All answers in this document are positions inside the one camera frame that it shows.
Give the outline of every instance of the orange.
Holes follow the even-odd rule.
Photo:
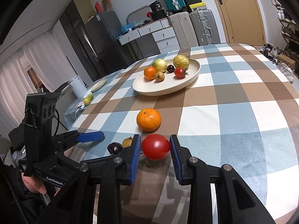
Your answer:
[[[139,112],[136,121],[137,121],[137,125],[143,131],[153,131],[160,126],[161,115],[157,110],[147,108]]]
[[[155,68],[153,68],[152,66],[149,66],[144,70],[144,77],[147,80],[153,80],[153,79],[155,79],[156,73],[157,73],[157,70]]]

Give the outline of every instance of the cardboard box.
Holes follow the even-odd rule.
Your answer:
[[[295,69],[295,61],[291,58],[287,57],[286,55],[279,55],[277,62],[284,62],[286,65],[290,66],[292,70]]]

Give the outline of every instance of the ceiling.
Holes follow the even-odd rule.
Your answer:
[[[50,30],[71,0],[33,0],[0,45],[0,65],[24,44]]]

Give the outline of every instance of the dark purple grape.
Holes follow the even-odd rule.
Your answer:
[[[169,66],[167,67],[167,71],[170,72],[170,73],[173,73],[174,70],[175,70],[175,68],[174,68],[173,65],[169,65]]]
[[[117,155],[119,154],[123,149],[123,146],[118,142],[112,142],[108,145],[107,150],[110,154]]]

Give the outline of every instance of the door frame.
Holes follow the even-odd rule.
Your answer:
[[[219,0],[214,0],[214,1],[216,3],[216,7],[217,7],[218,13],[220,15],[221,23],[222,23],[224,34],[225,34],[225,39],[226,39],[227,43],[230,43],[229,36],[228,36],[228,30],[227,30],[227,27],[226,27],[224,15],[222,13],[222,10],[221,10],[220,4],[219,4]],[[261,20],[262,30],[263,30],[264,44],[265,44],[266,43],[266,35],[265,35],[264,21],[263,21],[263,18],[262,18],[262,13],[261,13],[261,9],[260,9],[258,0],[255,0],[255,3],[258,7],[258,11],[259,11],[259,15],[260,15],[260,20]]]

